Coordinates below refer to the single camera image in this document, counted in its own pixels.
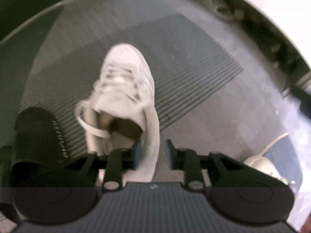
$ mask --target white object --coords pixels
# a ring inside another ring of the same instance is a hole
[[[270,175],[276,179],[281,179],[279,171],[275,168],[273,163],[265,157],[255,155],[245,160],[244,164],[255,168],[256,170],[261,171],[267,175]]]
[[[85,129],[89,151],[105,155],[113,149],[131,148],[133,140],[99,129],[98,114],[129,119],[143,131],[143,156],[136,171],[123,174],[123,184],[150,182],[159,154],[159,120],[154,105],[155,86],[149,66],[130,44],[113,46],[107,53],[90,98],[76,106],[76,118]],[[104,170],[100,171],[103,180]]]
[[[271,21],[311,67],[311,0],[244,0]]]

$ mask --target black device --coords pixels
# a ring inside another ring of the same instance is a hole
[[[171,170],[183,183],[127,183],[141,142],[108,156],[87,154],[66,167],[33,176],[16,187],[14,207],[26,232],[295,232],[286,219],[294,203],[283,182],[222,153],[197,155],[166,141]],[[105,169],[101,187],[95,187]],[[211,187],[205,187],[207,169]]]

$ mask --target black plastic mount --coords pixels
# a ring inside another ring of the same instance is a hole
[[[65,168],[34,176],[16,188],[14,206],[21,219],[34,224],[74,222],[90,213],[107,195],[118,196],[129,186],[140,186],[139,183],[131,183],[123,187],[122,174],[125,170],[138,168],[141,150],[142,144],[138,140],[131,149],[117,149],[108,156],[87,154]],[[211,152],[208,156],[201,156],[192,149],[175,148],[170,140],[166,142],[166,152],[171,170],[184,171],[184,183],[179,186],[186,192],[203,195],[205,201],[226,220],[241,225],[263,226],[276,224],[288,217],[294,196],[281,181],[222,153]],[[99,169],[105,169],[101,188],[95,187]],[[207,169],[211,187],[205,187],[202,169]],[[160,184],[148,185],[143,189],[155,190]],[[161,184],[165,190],[170,185],[172,183]]]

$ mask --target white wall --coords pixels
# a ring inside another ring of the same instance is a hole
[[[246,0],[290,40],[311,67],[311,0]]]

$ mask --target shoelace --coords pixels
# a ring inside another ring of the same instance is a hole
[[[129,69],[128,67],[123,67],[122,65],[114,66],[113,64],[108,64],[106,69],[102,71],[102,80],[98,80],[94,83],[93,94],[100,95],[109,91],[122,91],[124,92],[133,102],[144,107],[147,105],[147,101],[141,98],[138,94],[138,87],[144,93],[148,93],[148,87],[144,80],[137,80],[136,71]],[[84,108],[90,107],[90,102],[87,100],[80,101],[76,105],[75,116],[78,123],[91,134],[102,137],[109,138],[110,134],[106,130],[101,130],[87,124],[81,116],[81,112]]]

